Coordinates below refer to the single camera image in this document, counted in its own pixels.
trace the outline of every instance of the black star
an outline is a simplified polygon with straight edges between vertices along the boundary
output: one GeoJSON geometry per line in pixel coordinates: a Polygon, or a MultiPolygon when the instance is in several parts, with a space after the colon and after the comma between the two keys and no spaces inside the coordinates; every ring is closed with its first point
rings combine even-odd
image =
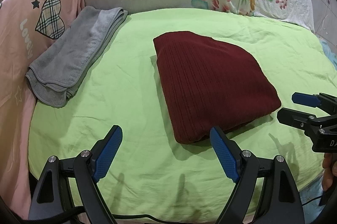
{"type": "Polygon", "coordinates": [[[40,8],[39,3],[40,3],[40,2],[39,2],[38,0],[33,1],[33,2],[32,2],[32,4],[33,4],[33,9],[34,9],[34,8],[40,8]]]}

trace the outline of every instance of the mattress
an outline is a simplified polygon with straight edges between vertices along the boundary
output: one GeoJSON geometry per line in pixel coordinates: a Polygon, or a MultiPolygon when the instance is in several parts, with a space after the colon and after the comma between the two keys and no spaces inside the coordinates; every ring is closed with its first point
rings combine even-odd
{"type": "MultiPolygon", "coordinates": [[[[114,214],[147,213],[166,221],[215,221],[234,187],[210,145],[175,142],[162,93],[153,38],[192,31],[244,48],[276,88],[282,107],[323,116],[295,105],[294,92],[337,93],[337,72],[309,30],[274,19],[202,9],[162,9],[132,14],[88,71],[77,94],[60,109],[38,102],[29,135],[29,166],[37,178],[49,156],[76,156],[112,125],[123,141],[98,187],[114,214]]],[[[230,133],[258,157],[283,155],[299,190],[322,172],[323,155],[311,151],[303,131],[278,123],[276,112],[230,133]]],[[[70,181],[76,204],[80,197],[70,181]]],[[[248,214],[257,206],[258,179],[248,214]]]]}

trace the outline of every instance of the folded gray towel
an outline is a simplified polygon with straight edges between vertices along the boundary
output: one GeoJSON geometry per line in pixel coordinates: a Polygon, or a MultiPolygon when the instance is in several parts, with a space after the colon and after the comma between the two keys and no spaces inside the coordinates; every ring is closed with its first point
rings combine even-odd
{"type": "Polygon", "coordinates": [[[85,7],[63,35],[28,67],[26,77],[43,103],[63,107],[103,53],[127,11],[85,7]]]}

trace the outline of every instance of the light green fabric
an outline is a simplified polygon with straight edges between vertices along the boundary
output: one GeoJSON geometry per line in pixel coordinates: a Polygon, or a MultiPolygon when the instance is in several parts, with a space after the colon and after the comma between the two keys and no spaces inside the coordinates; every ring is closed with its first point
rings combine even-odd
{"type": "MultiPolygon", "coordinates": [[[[51,155],[74,157],[105,136],[112,125],[123,141],[108,175],[98,186],[112,213],[147,213],[159,219],[217,219],[233,189],[209,140],[175,142],[162,93],[153,38],[189,30],[236,44],[250,52],[277,89],[282,106],[294,92],[337,94],[337,72],[318,38],[303,27],[273,19],[200,9],[163,9],[128,16],[68,104],[55,109],[38,102],[29,136],[29,165],[39,177],[51,155]]],[[[281,125],[276,112],[231,134],[241,149],[258,157],[283,155],[302,189],[322,171],[322,154],[311,151],[303,131],[281,125]]],[[[262,180],[258,180],[257,190],[262,180]]],[[[253,196],[249,212],[257,206],[253,196]]],[[[74,200],[80,202],[78,193],[74,200]]]]}

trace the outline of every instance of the pink sheet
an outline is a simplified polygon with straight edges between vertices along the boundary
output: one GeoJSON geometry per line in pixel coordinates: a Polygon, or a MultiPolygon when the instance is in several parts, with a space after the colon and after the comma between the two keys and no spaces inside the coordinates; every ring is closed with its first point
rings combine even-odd
{"type": "Polygon", "coordinates": [[[28,134],[36,98],[28,65],[69,27],[84,0],[4,0],[0,3],[0,195],[28,217],[28,134]]]}

